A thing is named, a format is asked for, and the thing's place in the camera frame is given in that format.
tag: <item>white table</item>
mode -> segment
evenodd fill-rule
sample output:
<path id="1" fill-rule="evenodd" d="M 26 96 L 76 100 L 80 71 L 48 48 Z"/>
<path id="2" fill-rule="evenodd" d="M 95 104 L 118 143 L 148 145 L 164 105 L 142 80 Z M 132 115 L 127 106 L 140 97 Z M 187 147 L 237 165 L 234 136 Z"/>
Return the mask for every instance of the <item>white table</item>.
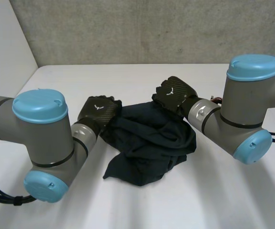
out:
<path id="1" fill-rule="evenodd" d="M 151 100 L 155 88 L 175 75 L 200 97 L 222 96 L 227 64 L 46 66 L 21 92 L 62 92 L 71 123 L 91 95 L 113 95 L 123 105 Z M 264 127 L 275 131 L 275 109 Z M 35 201 L 21 207 L 0 204 L 0 229 L 275 229 L 275 144 L 254 165 L 234 160 L 200 132 L 197 150 L 163 179 L 135 187 L 102 179 L 117 151 L 101 139 L 66 196 L 56 204 Z M 0 141 L 0 188 L 27 195 L 31 163 L 25 146 Z"/>

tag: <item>white wall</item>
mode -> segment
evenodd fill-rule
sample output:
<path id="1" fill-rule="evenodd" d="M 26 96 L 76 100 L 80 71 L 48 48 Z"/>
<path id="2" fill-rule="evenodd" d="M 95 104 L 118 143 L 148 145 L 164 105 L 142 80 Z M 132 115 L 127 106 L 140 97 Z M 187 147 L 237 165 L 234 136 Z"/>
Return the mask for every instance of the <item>white wall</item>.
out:
<path id="1" fill-rule="evenodd" d="M 0 95 L 14 97 L 38 69 L 8 0 L 0 0 Z"/>

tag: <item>dark fabric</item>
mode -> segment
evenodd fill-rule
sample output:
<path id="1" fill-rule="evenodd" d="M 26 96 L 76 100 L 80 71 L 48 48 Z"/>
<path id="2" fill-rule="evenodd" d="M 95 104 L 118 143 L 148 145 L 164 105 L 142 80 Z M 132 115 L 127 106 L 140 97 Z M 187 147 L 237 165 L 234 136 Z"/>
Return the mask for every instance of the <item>dark fabric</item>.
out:
<path id="1" fill-rule="evenodd" d="M 154 102 L 123 107 L 101 137 L 120 151 L 103 178 L 115 177 L 138 186 L 161 179 L 196 149 L 190 125 Z"/>

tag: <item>light blue end cap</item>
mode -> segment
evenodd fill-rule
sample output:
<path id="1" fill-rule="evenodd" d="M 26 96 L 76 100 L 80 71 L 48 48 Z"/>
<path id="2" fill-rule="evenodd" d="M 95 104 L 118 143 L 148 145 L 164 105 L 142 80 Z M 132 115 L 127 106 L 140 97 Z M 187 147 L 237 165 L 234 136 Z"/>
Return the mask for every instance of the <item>light blue end cap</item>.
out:
<path id="1" fill-rule="evenodd" d="M 267 130 L 260 130 L 249 136 L 234 152 L 234 158 L 244 164 L 258 161 L 269 150 L 272 136 Z"/>
<path id="2" fill-rule="evenodd" d="M 34 198 L 49 203 L 58 202 L 69 190 L 69 187 L 59 178 L 33 170 L 26 175 L 24 186 Z"/>
<path id="3" fill-rule="evenodd" d="M 68 107 L 64 96 L 52 89 L 31 90 L 19 94 L 12 104 L 14 114 L 29 123 L 54 123 L 64 118 Z"/>
<path id="4" fill-rule="evenodd" d="M 275 57 L 245 54 L 234 57 L 229 63 L 227 77 L 235 81 L 259 81 L 275 76 Z"/>

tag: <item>concrete wall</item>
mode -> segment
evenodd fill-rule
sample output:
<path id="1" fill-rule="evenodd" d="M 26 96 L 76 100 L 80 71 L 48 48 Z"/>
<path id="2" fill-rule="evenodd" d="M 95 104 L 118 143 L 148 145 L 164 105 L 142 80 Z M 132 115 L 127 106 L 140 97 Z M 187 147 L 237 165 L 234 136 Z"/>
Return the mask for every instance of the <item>concrete wall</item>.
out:
<path id="1" fill-rule="evenodd" d="M 275 55 L 275 0 L 10 0 L 39 66 Z"/>
<path id="2" fill-rule="evenodd" d="M 15 97 L 38 69 L 8 0 L 0 0 L 0 95 Z"/>

